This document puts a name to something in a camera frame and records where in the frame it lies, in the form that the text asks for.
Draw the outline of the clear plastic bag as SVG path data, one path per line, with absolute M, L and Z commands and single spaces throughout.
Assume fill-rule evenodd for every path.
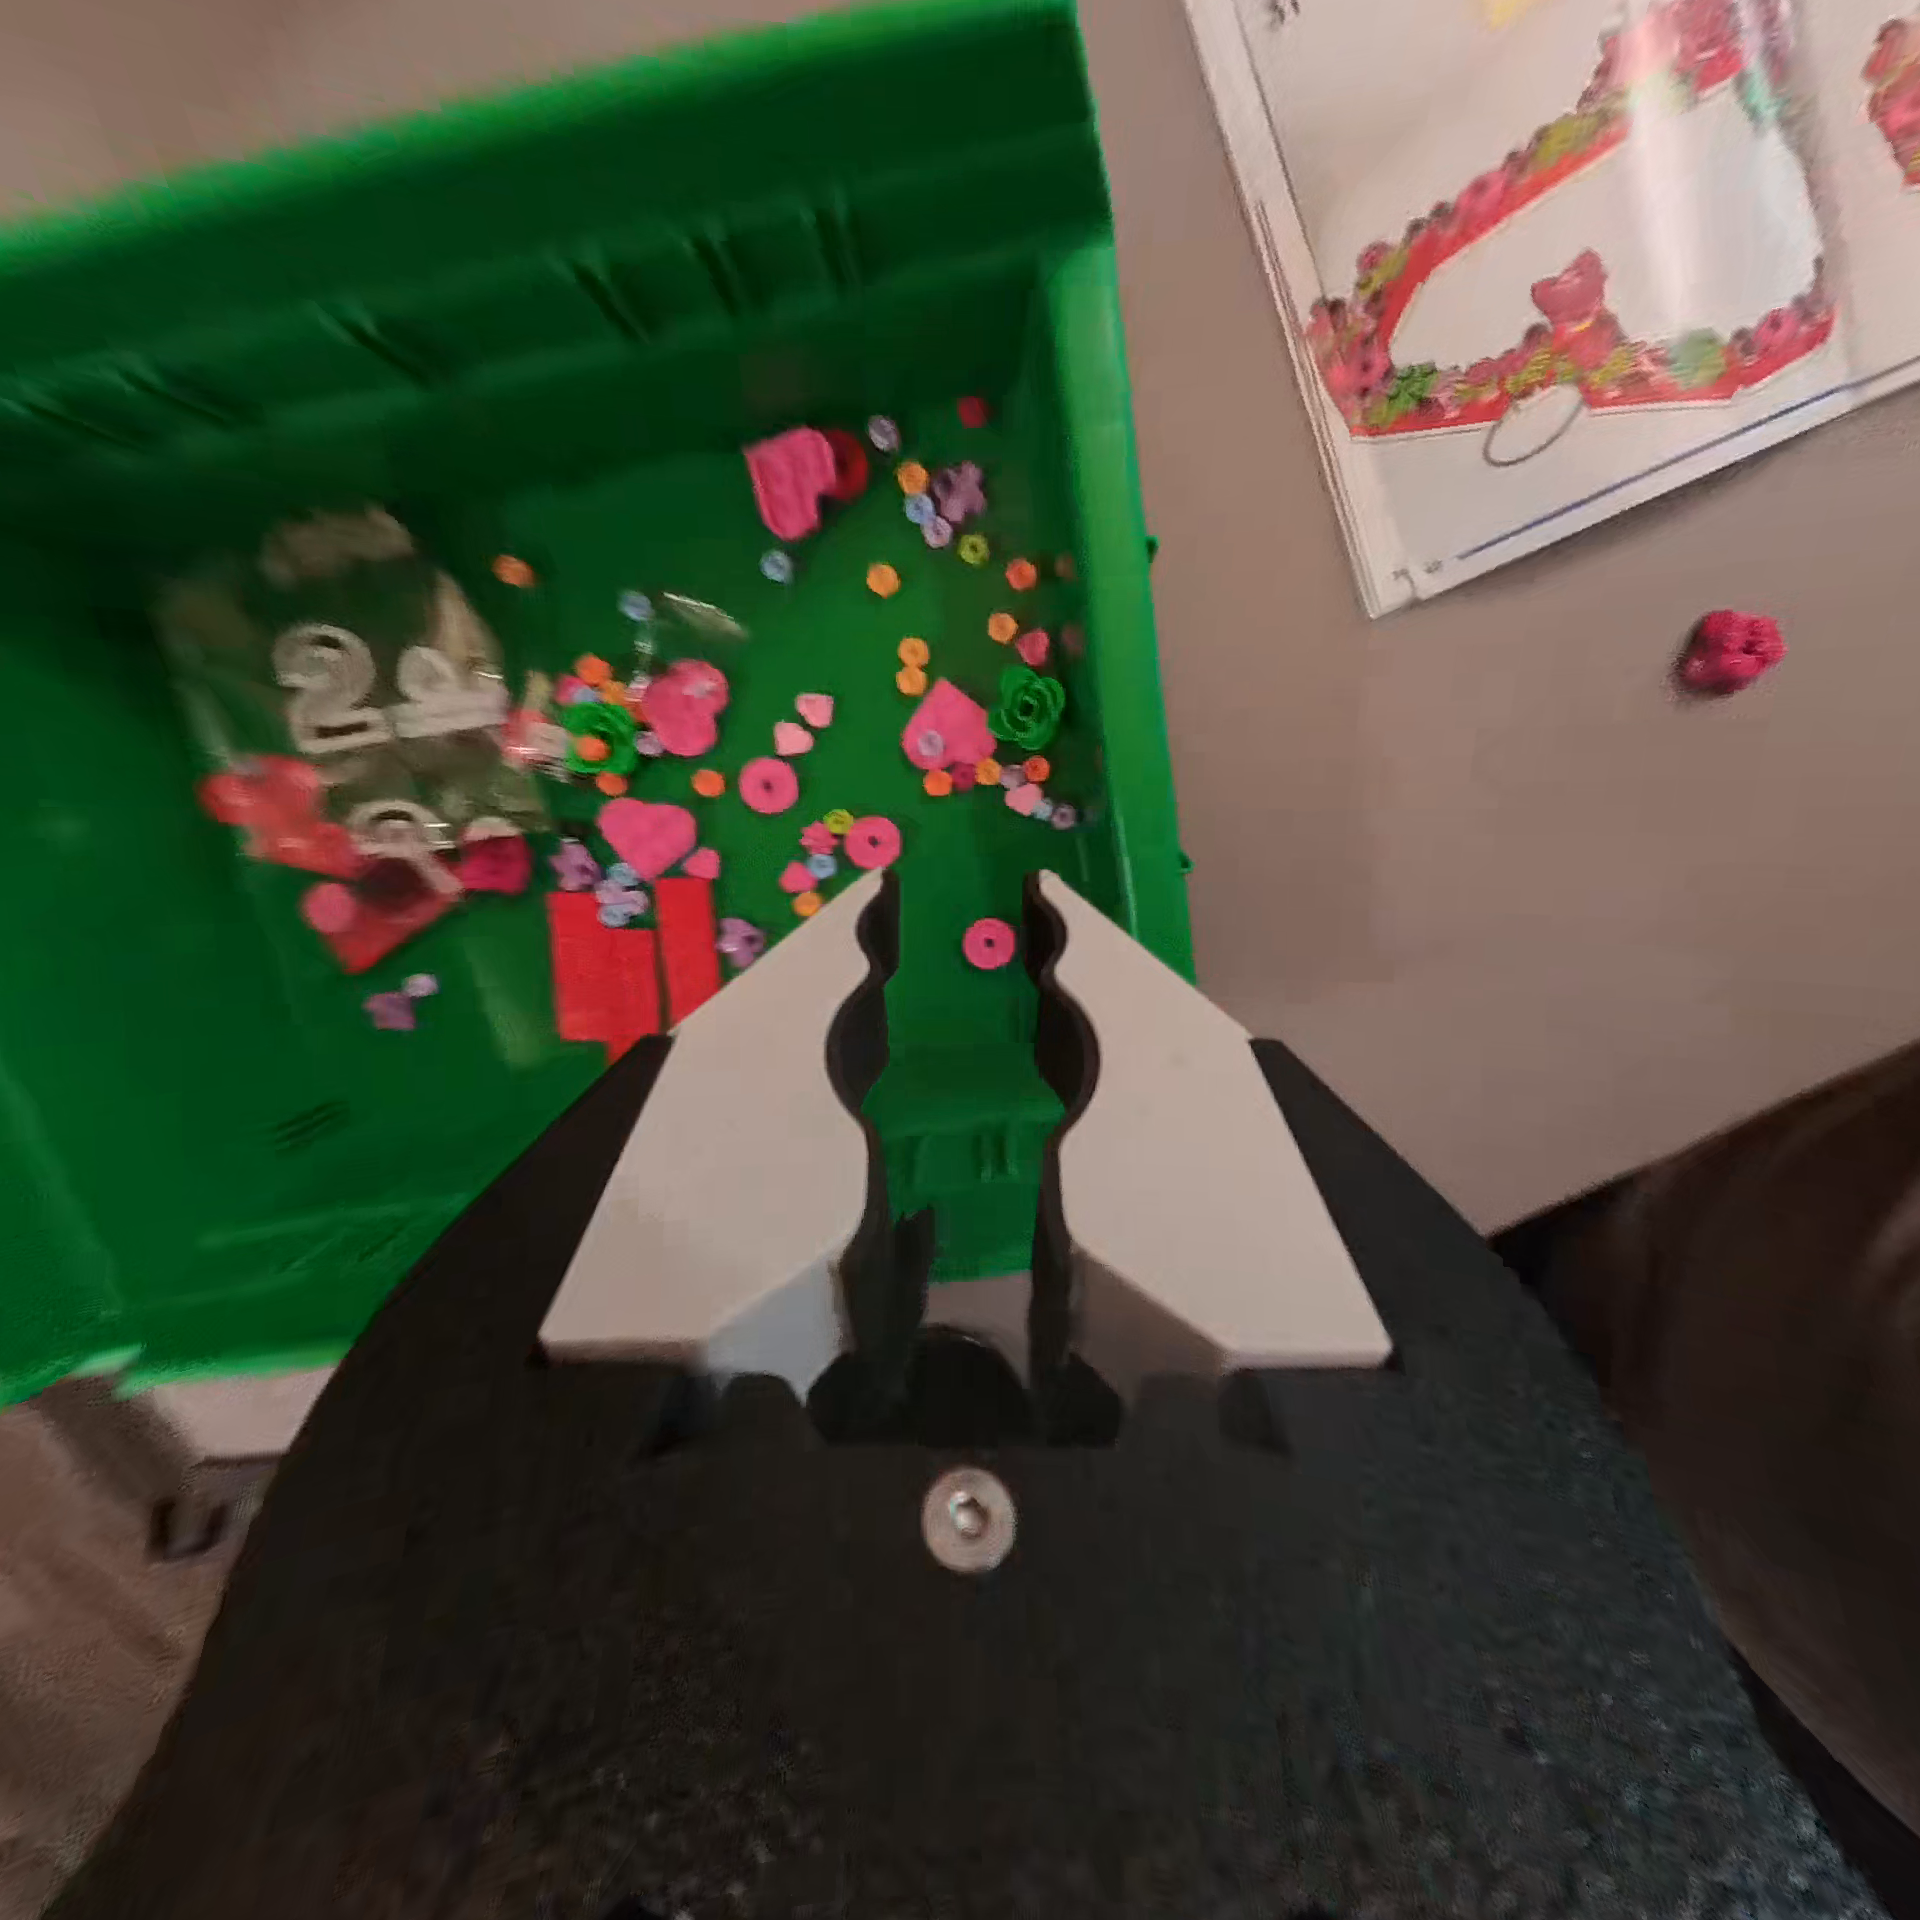
M 365 976 L 535 879 L 551 816 L 492 625 L 385 509 L 282 519 L 153 599 L 197 803 Z

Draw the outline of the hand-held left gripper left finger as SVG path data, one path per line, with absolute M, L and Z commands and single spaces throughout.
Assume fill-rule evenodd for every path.
M 836 1054 L 896 967 L 873 870 L 679 1023 L 540 1325 L 562 1361 L 781 1381 L 848 1351 L 848 1268 L 884 1230 L 883 1157 Z

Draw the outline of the green plastic bin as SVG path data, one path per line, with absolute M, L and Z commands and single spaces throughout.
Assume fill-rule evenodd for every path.
M 8 211 L 4 1399 L 333 1360 L 610 1064 L 553 1022 L 571 775 L 490 555 L 521 488 L 1010 398 L 1101 752 L 1083 852 L 1029 872 L 1191 973 L 1127 373 L 1075 5 L 836 9 Z M 345 976 L 202 812 L 153 599 L 360 509 L 492 625 L 551 824 L 524 895 Z M 892 1025 L 868 1111 L 938 1280 L 1025 1261 L 1029 1011 L 945 1063 Z

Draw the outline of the brown cloth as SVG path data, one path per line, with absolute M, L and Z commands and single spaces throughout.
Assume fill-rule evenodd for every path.
M 1721 1633 L 1919 1814 L 1919 1047 L 1496 1237 L 1649 1465 Z

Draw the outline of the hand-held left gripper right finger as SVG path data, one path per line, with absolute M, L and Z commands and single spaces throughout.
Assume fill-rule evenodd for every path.
M 1395 1355 L 1255 1038 L 1055 870 L 1025 883 L 1043 1149 L 1026 1366 L 1122 1403 L 1154 1377 Z

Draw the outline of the magenta lego flower piece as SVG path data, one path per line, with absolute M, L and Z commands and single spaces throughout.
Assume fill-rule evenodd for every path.
M 1692 625 L 1672 668 L 1672 686 L 1696 702 L 1754 687 L 1787 657 L 1781 624 L 1763 613 L 1713 607 Z

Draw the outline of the red lego brick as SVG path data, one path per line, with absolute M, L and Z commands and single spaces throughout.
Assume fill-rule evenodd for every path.
M 657 935 L 613 927 L 589 894 L 545 895 L 551 1008 L 562 1043 L 619 1060 L 664 1031 Z
M 695 875 L 664 875 L 655 901 L 664 1028 L 669 1031 L 704 1008 L 724 985 L 714 883 Z

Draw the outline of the lego instruction booklet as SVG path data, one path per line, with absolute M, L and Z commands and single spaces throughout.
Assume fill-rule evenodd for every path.
M 1370 617 L 1915 389 L 1915 3 L 1184 14 Z

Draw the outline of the pile of small lego pieces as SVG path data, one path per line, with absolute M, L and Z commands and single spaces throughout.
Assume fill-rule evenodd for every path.
M 1018 923 L 1026 872 L 1083 852 L 1101 752 L 1061 639 L 1073 516 L 1019 424 L 1001 395 L 892 400 L 515 493 L 490 555 L 521 657 L 551 672 L 543 715 L 619 699 L 641 747 L 627 779 L 556 795 L 548 892 L 657 932 L 664 875 L 711 879 L 727 985 L 889 870 L 896 1051 L 1025 1039 L 1019 960 L 973 972 L 963 935 Z M 991 732 L 1013 661 L 1067 686 L 1029 759 Z

